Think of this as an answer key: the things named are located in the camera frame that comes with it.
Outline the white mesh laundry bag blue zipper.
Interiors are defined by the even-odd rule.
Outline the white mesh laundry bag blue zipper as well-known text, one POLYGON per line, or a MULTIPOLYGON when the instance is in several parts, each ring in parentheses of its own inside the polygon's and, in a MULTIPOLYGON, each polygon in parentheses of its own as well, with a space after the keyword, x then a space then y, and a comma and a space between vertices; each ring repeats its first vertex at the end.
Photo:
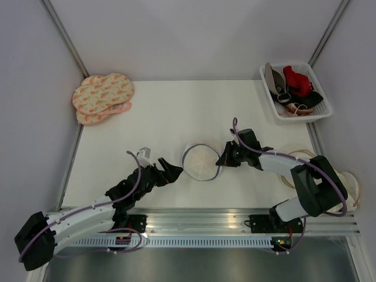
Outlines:
POLYGON ((182 154, 182 167, 194 180, 211 181, 220 174, 221 167, 216 165, 219 159, 219 154, 212 147, 196 143, 185 148, 182 154))

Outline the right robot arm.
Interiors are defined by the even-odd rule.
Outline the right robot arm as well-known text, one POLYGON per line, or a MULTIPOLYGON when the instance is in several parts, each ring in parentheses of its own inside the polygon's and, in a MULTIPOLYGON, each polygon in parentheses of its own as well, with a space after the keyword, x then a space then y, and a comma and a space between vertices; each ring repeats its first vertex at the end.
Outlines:
POLYGON ((247 163, 260 171, 273 172, 292 180, 296 197, 281 202, 269 210, 268 225, 281 232, 291 221, 322 214, 336 216, 329 210, 341 204, 338 217, 347 213, 348 192, 326 157, 318 155, 302 159, 276 152, 272 147, 261 147, 251 129, 231 132, 235 140, 227 142, 216 162, 219 167, 239 167, 247 163))

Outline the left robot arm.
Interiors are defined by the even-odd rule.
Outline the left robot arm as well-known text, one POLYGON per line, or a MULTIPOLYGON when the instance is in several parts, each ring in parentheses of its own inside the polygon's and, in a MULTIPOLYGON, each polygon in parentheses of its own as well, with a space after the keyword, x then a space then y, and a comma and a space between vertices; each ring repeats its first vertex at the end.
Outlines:
POLYGON ((84 237, 113 230, 127 229, 127 211, 154 187, 174 183, 183 168, 164 158, 155 164, 138 167, 127 178, 109 189, 103 196, 72 210, 55 215, 34 213, 16 234, 19 262, 26 271, 36 270, 48 263, 62 249, 84 237))

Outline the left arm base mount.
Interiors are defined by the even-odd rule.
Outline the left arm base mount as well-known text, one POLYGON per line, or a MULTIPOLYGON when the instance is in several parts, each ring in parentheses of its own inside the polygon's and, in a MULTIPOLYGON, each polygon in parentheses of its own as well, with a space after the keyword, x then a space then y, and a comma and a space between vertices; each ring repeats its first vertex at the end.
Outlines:
POLYGON ((111 230, 129 228, 144 233, 147 225, 147 215, 145 214, 126 214, 113 219, 114 225, 111 230))

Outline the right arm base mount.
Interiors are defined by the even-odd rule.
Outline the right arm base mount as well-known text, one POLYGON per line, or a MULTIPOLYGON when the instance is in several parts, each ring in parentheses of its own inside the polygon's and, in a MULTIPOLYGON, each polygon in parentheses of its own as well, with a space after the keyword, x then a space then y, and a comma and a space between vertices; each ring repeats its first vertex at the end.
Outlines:
POLYGON ((252 234, 299 234, 303 231, 301 219, 273 223, 266 214, 249 215, 249 225, 252 234))

